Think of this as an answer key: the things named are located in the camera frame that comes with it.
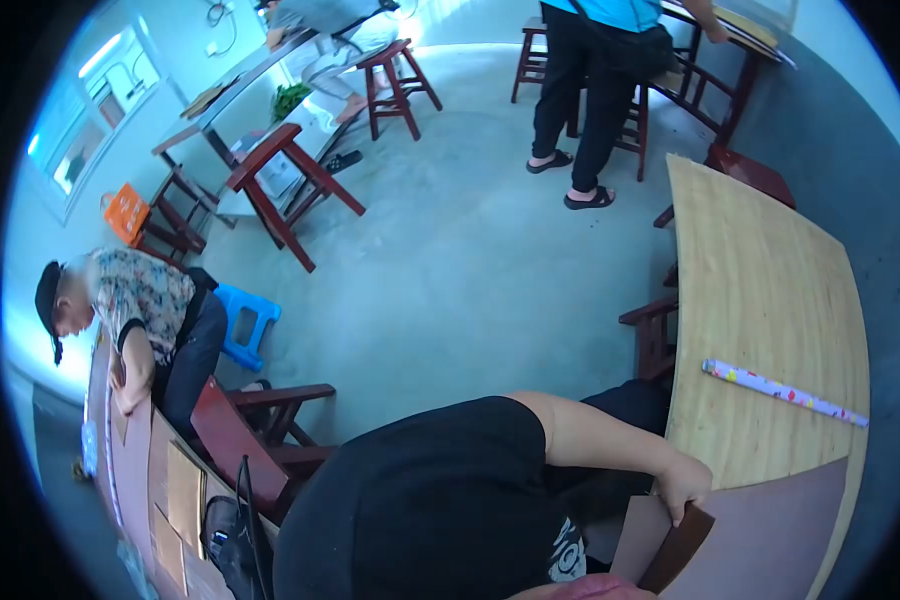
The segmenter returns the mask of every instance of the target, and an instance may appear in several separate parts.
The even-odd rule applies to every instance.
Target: green vegetables
[[[290,87],[277,85],[276,96],[273,97],[273,122],[279,123],[286,119],[310,92],[311,89],[302,82]]]

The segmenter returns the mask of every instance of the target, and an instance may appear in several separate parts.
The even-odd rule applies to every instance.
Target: black shirt
[[[354,438],[293,502],[279,600],[503,600],[586,573],[580,531],[541,481],[537,416],[490,396]]]

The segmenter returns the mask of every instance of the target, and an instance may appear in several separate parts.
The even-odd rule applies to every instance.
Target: rolled wrapping paper
[[[856,414],[842,406],[830,404],[819,399],[816,395],[784,385],[780,381],[768,379],[752,370],[746,370],[739,366],[728,365],[719,360],[708,358],[703,361],[703,371],[714,378],[720,378],[781,401],[809,408],[816,413],[846,421],[854,426],[868,427],[870,425],[870,420],[863,414]]]

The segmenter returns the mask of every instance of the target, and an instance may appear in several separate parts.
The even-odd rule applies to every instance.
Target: blue shirt
[[[541,0],[544,4],[573,13],[570,0]],[[660,0],[576,0],[591,21],[629,32],[643,32],[657,25],[663,15]]]

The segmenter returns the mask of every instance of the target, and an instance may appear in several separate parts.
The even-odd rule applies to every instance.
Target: orange bag
[[[140,198],[140,194],[129,183],[124,183],[116,196],[109,193],[100,196],[101,209],[104,207],[104,199],[110,203],[103,210],[103,220],[108,222],[113,233],[127,246],[132,246],[150,214],[150,205]]]

